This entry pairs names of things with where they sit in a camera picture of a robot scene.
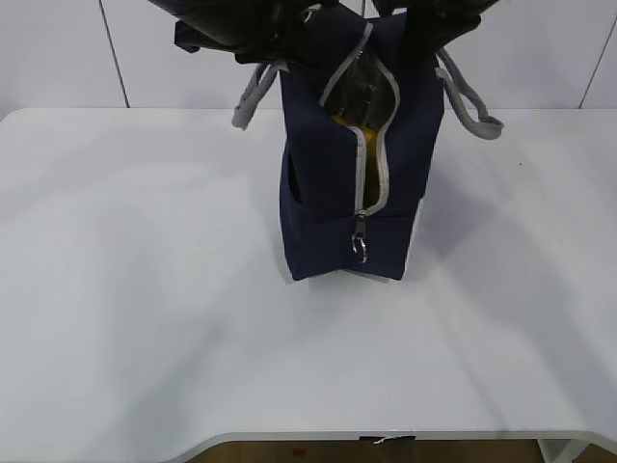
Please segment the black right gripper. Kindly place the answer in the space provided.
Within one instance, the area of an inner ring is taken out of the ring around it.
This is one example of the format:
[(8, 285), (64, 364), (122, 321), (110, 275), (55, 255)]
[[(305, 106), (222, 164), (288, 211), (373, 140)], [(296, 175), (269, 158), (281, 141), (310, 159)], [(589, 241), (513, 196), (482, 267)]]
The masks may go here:
[(406, 10), (404, 45), (411, 51), (434, 53), (475, 30), (481, 23), (480, 0), (373, 1), (379, 16)]

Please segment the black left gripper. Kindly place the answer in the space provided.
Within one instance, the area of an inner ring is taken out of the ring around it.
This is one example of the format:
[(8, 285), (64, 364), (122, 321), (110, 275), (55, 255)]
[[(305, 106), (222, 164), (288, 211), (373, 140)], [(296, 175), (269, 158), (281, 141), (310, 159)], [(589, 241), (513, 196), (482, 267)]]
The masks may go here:
[(316, 52), (309, 10), (336, 5), (336, 1), (173, 1), (174, 44), (188, 53), (201, 49), (231, 53), (242, 65), (312, 66)]

